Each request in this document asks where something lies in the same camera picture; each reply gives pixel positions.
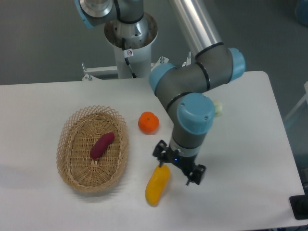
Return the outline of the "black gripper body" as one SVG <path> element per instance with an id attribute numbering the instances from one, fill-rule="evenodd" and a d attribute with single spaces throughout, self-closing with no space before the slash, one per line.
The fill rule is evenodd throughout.
<path id="1" fill-rule="evenodd" d="M 194 170 L 195 159 L 196 155 L 189 157 L 181 156 L 179 150 L 172 150 L 168 147 L 166 162 L 179 168 L 187 177 L 189 177 Z"/>

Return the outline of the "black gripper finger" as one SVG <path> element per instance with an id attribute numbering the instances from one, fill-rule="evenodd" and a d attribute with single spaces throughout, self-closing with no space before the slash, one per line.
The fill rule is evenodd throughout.
<path id="1" fill-rule="evenodd" d="M 189 185 L 190 183 L 199 185 L 204 178 L 205 171 L 206 166 L 195 165 L 192 172 L 190 172 L 187 176 L 188 180 L 186 182 L 186 185 Z"/>
<path id="2" fill-rule="evenodd" d="M 154 157 L 157 158 L 159 162 L 158 165 L 159 167 L 162 167 L 164 163 L 168 163 L 167 151 L 168 151 L 167 144 L 163 140 L 160 140 L 156 145 L 152 154 Z"/>

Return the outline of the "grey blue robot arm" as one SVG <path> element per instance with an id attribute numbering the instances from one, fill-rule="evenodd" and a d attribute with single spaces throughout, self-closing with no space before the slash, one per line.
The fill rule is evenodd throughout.
<path id="1" fill-rule="evenodd" d="M 151 63 L 151 45 L 157 37 L 155 20 L 144 11 L 141 0 L 77 0 L 84 24 L 104 25 L 114 48 L 119 78 L 147 78 L 155 96 L 174 124 L 169 143 L 160 141 L 153 155 L 161 164 L 172 163 L 199 184 L 205 166 L 195 164 L 215 113 L 206 91 L 243 75 L 245 60 L 240 51 L 222 42 L 201 0 L 172 0 L 175 16 L 195 62 L 177 68 L 161 59 Z"/>

